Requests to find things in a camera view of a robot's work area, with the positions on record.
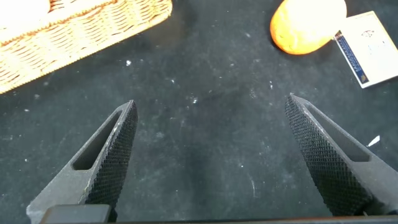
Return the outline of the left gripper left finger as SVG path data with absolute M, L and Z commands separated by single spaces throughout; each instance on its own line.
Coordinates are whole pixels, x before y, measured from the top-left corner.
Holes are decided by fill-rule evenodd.
M 127 174 L 137 128 L 134 101 L 117 107 L 63 169 L 27 206 L 40 223 L 56 205 L 104 204 L 114 210 Z

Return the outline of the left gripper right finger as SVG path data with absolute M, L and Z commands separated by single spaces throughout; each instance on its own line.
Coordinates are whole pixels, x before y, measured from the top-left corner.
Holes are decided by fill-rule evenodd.
M 396 170 L 303 98 L 290 94 L 285 115 L 333 215 L 397 214 Z

